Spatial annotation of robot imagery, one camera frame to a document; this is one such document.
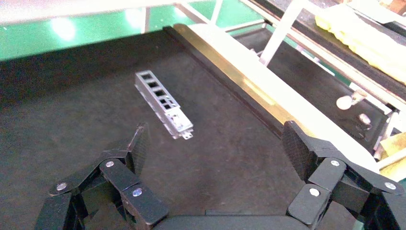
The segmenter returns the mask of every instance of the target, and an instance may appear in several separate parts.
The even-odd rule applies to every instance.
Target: yellow cloth
[[[351,8],[339,4],[323,9],[316,15],[316,24],[333,33],[371,66],[406,85],[406,46],[365,23]]]
[[[382,158],[392,156],[406,148],[406,133],[391,136],[388,139],[381,141],[381,145],[385,150],[382,154]],[[406,178],[406,158],[381,169],[381,175],[394,181],[400,181]]]

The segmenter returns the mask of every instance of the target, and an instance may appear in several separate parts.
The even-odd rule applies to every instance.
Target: workbench
[[[152,139],[141,178],[171,215],[284,215],[303,182],[265,125],[272,117],[209,63],[172,28],[1,62],[1,228],[32,228],[52,183],[128,139],[139,122]],[[134,73],[146,69],[193,122],[193,138],[173,140],[135,89]],[[97,229],[121,226],[109,214],[100,219]],[[354,221],[333,203],[319,229]]]

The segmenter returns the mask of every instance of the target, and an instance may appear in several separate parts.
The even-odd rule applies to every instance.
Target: perforated metal bracket
[[[193,124],[150,70],[135,73],[135,87],[174,139],[183,137],[187,140],[193,137]]]

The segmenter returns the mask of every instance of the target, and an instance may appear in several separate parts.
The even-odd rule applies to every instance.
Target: metal pin
[[[58,190],[58,191],[61,191],[61,190],[64,190],[66,187],[67,187],[67,183],[65,183],[65,182],[63,182],[63,183],[60,183],[60,184],[58,184],[57,186],[56,186],[56,189]]]
[[[309,191],[310,191],[310,194],[313,195],[313,196],[319,196],[320,195],[320,192],[315,188],[311,188]]]
[[[396,186],[391,182],[385,182],[385,186],[389,189],[395,190]]]
[[[338,161],[331,161],[331,164],[334,165],[334,166],[339,166],[340,165],[340,163]]]
[[[109,161],[109,162],[106,163],[106,166],[107,166],[107,167],[112,167],[113,165],[114,165],[114,162],[113,162],[113,161]]]
[[[142,189],[137,188],[133,191],[133,196],[139,196],[142,194]]]

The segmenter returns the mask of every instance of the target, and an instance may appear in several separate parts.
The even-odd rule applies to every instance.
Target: black work surface
[[[248,49],[253,48],[255,52],[259,52],[265,48],[271,35],[269,30],[259,29],[235,38]],[[286,42],[281,43],[268,68],[368,151],[373,152],[382,127],[388,119],[381,109],[367,100],[353,105],[348,110],[338,109],[337,99],[351,95],[354,91]],[[371,119],[372,125],[372,128],[365,132],[356,128],[357,125],[362,125],[358,120],[358,115],[362,113]]]
[[[32,228],[53,183],[143,121],[153,142],[141,179],[171,215],[284,215],[303,182],[280,140],[200,63],[165,31],[0,63],[0,229]],[[146,69],[193,122],[193,138],[172,139],[135,89],[134,72]],[[115,216],[94,229],[115,229]],[[333,203],[320,229],[353,222]]]
[[[290,4],[290,0],[251,0],[257,2],[259,5],[263,6],[265,9],[269,10],[272,14],[281,18]],[[313,4],[320,8],[328,8],[334,6],[337,3],[333,0],[310,0]],[[369,23],[368,20],[364,20],[369,25],[373,26],[378,31],[385,33],[386,35],[393,38],[397,43],[406,46],[406,38],[401,35],[383,27],[378,26],[373,23]],[[293,24],[293,27],[320,44],[322,47],[344,60],[345,62],[352,65],[355,69],[362,72],[370,79],[374,80],[378,84],[382,85],[389,91],[393,92],[403,100],[406,100],[406,85],[396,81],[392,77],[388,76],[384,72],[377,68],[372,67],[367,61],[362,59],[357,54],[353,53],[348,46],[342,44],[338,39],[334,37],[332,33],[318,27],[315,22],[315,16],[307,10],[302,10],[302,12],[297,17],[297,20]]]

